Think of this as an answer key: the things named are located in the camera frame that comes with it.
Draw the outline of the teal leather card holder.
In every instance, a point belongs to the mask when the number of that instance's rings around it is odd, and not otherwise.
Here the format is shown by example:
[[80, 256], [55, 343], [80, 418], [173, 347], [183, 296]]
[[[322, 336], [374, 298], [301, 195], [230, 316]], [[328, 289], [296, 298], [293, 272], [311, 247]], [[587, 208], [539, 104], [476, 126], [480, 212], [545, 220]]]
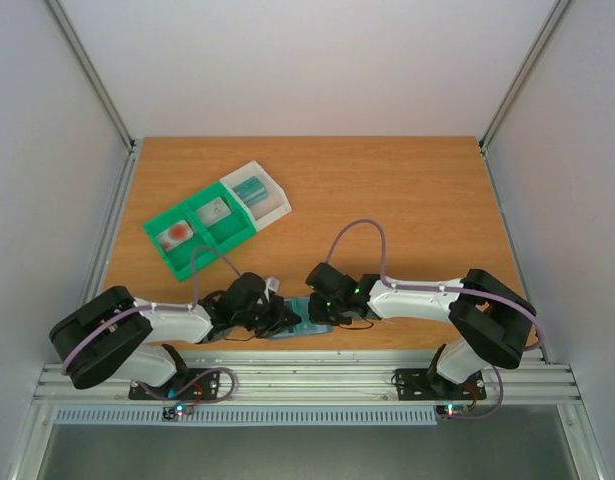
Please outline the teal leather card holder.
[[271, 337], [272, 340], [284, 340], [289, 338], [309, 337], [330, 334], [333, 327], [330, 325], [316, 324], [311, 321], [309, 314], [309, 296], [292, 297], [285, 300], [285, 306], [297, 314], [301, 322], [287, 330], [279, 332]]

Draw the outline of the green plastic bin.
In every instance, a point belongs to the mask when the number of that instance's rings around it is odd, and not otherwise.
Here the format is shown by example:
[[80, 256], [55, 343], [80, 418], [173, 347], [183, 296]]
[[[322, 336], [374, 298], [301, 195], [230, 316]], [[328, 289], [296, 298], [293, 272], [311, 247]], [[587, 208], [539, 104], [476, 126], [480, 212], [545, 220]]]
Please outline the green plastic bin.
[[[216, 197], [223, 198], [232, 213], [207, 228], [200, 222], [195, 210]], [[157, 243], [156, 236], [180, 220], [188, 222], [193, 229], [193, 237], [177, 248], [164, 252]], [[161, 259], [180, 282], [192, 276], [192, 267], [203, 269], [215, 261], [220, 253], [233, 250], [256, 233], [244, 206], [221, 182], [210, 185], [148, 220], [143, 224], [143, 230]]]

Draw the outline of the white translucent plastic bin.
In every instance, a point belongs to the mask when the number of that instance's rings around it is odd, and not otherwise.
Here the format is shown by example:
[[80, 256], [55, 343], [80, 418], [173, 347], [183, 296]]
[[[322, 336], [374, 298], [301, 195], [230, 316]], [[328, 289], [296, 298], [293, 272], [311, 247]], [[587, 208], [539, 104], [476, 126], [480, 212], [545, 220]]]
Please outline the white translucent plastic bin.
[[220, 179], [244, 206], [257, 232], [292, 212], [281, 186], [256, 161], [251, 161]]

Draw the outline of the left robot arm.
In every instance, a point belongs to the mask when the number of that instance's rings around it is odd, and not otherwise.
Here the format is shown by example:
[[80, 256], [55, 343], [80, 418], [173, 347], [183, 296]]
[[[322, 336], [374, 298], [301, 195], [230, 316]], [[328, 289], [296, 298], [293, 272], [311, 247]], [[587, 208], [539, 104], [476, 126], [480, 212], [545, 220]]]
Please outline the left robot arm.
[[114, 286], [59, 321], [49, 340], [63, 375], [79, 390], [119, 378], [174, 399], [194, 382], [176, 342], [225, 340], [236, 328], [269, 339], [300, 324], [275, 286], [274, 279], [246, 272], [227, 289], [186, 304], [149, 302]]

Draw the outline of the teal AION VIP card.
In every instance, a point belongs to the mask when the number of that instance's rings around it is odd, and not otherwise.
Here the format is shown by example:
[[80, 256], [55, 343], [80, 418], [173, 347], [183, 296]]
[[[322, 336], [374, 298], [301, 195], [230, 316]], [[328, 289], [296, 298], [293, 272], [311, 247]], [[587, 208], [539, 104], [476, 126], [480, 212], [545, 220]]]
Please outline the teal AION VIP card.
[[296, 334], [306, 333], [312, 326], [309, 316], [309, 301], [309, 296], [292, 297], [286, 300], [286, 302], [291, 303], [291, 308], [293, 311], [299, 314], [302, 318], [302, 322], [296, 327]]

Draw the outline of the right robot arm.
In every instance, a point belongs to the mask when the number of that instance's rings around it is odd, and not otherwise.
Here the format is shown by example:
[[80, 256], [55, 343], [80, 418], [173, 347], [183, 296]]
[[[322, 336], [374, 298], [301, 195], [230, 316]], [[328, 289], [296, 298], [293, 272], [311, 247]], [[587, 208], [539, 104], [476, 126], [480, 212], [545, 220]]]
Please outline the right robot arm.
[[436, 351], [423, 380], [434, 399], [449, 399], [488, 365], [519, 367], [536, 310], [494, 276], [471, 269], [464, 278], [444, 282], [360, 280], [328, 263], [306, 279], [312, 289], [310, 319], [319, 324], [415, 318], [453, 325], [460, 338]]

